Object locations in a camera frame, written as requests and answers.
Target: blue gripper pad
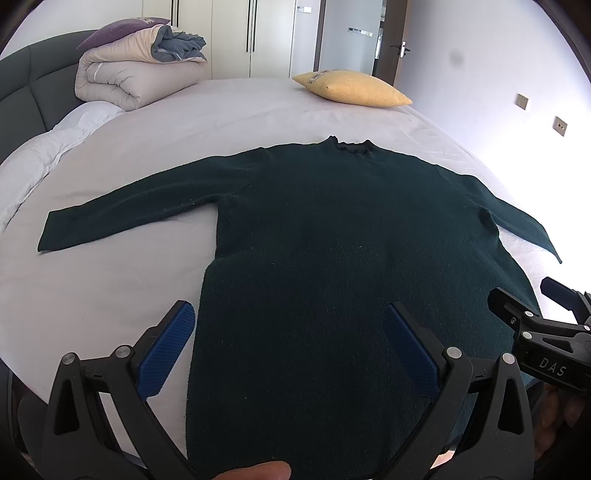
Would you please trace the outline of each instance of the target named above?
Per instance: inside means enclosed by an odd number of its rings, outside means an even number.
[[[138,367],[136,388],[143,401],[160,393],[195,328],[195,310],[185,302]]]
[[[440,391],[437,365],[394,305],[386,307],[382,325],[419,395],[435,401]]]

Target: sweater sleeve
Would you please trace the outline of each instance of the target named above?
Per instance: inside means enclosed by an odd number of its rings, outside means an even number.
[[[523,240],[542,247],[552,253],[562,263],[558,252],[550,241],[548,233],[535,218],[510,203],[495,197],[476,177],[458,175],[443,167],[438,168],[439,173],[454,185],[454,187],[460,189],[465,198],[488,211],[498,226],[509,230],[512,234],[517,235]]]
[[[37,251],[70,248],[215,202],[249,184],[265,156],[260,149],[209,157],[172,168],[106,195],[49,213]]]

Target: yellow pillow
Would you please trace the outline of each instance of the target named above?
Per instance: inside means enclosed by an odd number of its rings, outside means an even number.
[[[293,79],[328,100],[363,106],[401,106],[412,101],[379,78],[351,70],[303,73]]]

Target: wall socket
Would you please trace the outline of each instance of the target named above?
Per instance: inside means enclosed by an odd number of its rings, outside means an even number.
[[[528,99],[527,97],[518,93],[517,98],[515,99],[515,104],[517,106],[521,107],[523,110],[526,110],[527,109],[527,102],[529,102],[529,101],[530,101],[530,99]]]
[[[567,126],[568,124],[564,120],[561,120],[558,117],[554,119],[554,130],[556,130],[560,135],[564,136]]]

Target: door handle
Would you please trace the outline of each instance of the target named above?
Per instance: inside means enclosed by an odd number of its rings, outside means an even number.
[[[403,59],[404,56],[410,51],[408,48],[406,48],[406,42],[403,41],[402,45],[390,45],[390,48],[396,47],[397,49],[400,50],[400,58]]]
[[[256,13],[258,12],[258,0],[255,0],[255,11],[254,17],[252,21],[252,52],[255,52],[255,42],[256,42]]]
[[[246,18],[246,53],[248,53],[248,46],[251,42],[251,3],[252,0],[248,0],[248,16]]]

